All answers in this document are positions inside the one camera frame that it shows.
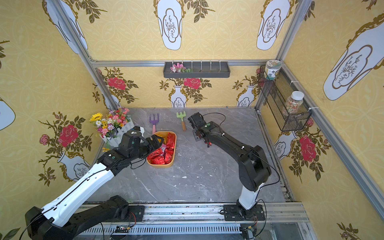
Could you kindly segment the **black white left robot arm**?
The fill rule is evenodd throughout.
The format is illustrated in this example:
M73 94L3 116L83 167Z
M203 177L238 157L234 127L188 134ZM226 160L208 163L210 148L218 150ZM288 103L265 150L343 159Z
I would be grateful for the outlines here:
M120 196L77 213L77 209L109 180L133 163L146 159L160 149L164 138L144 138L139 127L126 132L121 143L98 158L90 170L59 197L42 208L26 214L24 230L32 240L72 240L85 230L106 220L131 217L129 203Z

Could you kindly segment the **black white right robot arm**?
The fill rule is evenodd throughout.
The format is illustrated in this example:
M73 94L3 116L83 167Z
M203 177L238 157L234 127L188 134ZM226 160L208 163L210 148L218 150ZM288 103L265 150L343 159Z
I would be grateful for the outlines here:
M272 174L266 154L260 146L251 147L227 134L220 125L207 123L204 116L195 113L188 118L196 141L203 140L209 148L215 145L230 155L238 164L239 179L243 185L233 210L225 207L225 215L236 214L241 220L257 215L257 198Z

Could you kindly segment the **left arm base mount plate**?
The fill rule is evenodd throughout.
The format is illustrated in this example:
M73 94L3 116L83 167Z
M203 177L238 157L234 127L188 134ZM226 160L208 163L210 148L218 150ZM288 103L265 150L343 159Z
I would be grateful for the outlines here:
M145 213L145 206L135 205L124 207L121 211L122 222L142 222Z

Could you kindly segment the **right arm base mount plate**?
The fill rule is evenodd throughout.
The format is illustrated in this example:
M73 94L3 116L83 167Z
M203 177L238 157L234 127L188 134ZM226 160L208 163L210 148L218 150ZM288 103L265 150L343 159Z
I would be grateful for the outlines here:
M241 205L224 205L220 214L225 221L264 221L265 211L262 205L254 205L250 210L245 210Z

